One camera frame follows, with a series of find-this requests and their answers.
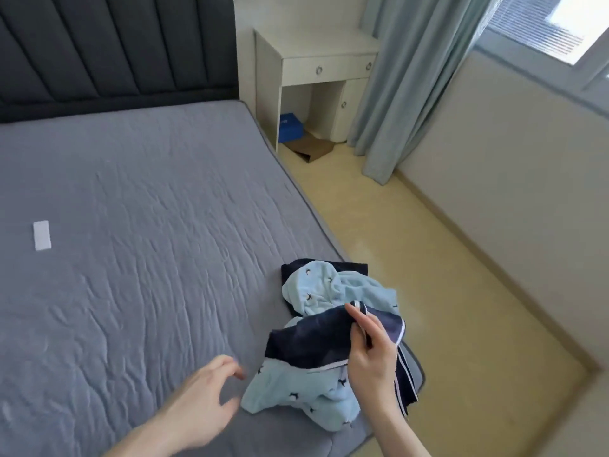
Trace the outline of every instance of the channel-tufted headboard panel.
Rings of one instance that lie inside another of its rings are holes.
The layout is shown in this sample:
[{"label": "channel-tufted headboard panel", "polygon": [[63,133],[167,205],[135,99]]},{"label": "channel-tufted headboard panel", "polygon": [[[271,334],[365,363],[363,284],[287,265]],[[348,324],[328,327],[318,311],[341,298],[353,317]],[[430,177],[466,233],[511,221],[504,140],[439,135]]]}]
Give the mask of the channel-tufted headboard panel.
[{"label": "channel-tufted headboard panel", "polygon": [[0,0],[0,122],[238,97],[232,0]]}]

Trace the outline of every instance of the light blue curtain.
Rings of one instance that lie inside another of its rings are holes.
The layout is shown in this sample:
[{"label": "light blue curtain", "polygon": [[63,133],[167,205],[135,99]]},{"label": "light blue curtain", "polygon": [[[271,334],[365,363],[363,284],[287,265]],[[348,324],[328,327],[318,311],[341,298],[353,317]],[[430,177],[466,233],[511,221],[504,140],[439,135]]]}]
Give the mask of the light blue curtain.
[{"label": "light blue curtain", "polygon": [[347,144],[385,184],[416,147],[446,86],[501,0],[368,0],[362,29],[381,40]]}]

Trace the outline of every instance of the mattress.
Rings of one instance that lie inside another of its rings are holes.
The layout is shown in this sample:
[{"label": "mattress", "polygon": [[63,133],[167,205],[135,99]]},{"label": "mattress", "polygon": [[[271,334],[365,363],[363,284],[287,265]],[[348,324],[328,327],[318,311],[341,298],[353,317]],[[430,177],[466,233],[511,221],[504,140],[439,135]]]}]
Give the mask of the mattress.
[{"label": "mattress", "polygon": [[[221,353],[251,378],[302,257],[344,259],[241,102],[2,125],[0,454],[100,455]],[[369,434],[275,407],[187,454],[345,456]]]}]

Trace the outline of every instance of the floor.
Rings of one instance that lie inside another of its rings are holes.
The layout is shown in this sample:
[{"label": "floor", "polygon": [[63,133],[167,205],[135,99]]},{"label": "floor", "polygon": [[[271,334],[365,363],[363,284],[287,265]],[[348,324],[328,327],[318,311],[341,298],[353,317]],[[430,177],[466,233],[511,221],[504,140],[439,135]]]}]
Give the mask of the floor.
[{"label": "floor", "polygon": [[[279,155],[349,256],[397,289],[426,371],[410,424],[434,457],[526,455],[588,376],[399,179],[361,175],[345,145],[307,164]],[[371,440],[357,457],[377,457]]]}]

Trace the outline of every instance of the cabinet door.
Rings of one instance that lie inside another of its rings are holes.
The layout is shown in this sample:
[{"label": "cabinet door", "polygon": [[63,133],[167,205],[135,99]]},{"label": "cabinet door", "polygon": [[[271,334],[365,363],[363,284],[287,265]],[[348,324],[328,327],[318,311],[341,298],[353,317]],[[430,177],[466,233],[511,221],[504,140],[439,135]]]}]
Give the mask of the cabinet door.
[{"label": "cabinet door", "polygon": [[336,117],[332,126],[331,141],[345,142],[346,135],[351,128],[351,123],[355,118],[357,107],[362,99],[363,91],[368,84],[368,78],[358,78],[347,80],[343,87],[339,105],[336,109]]}]

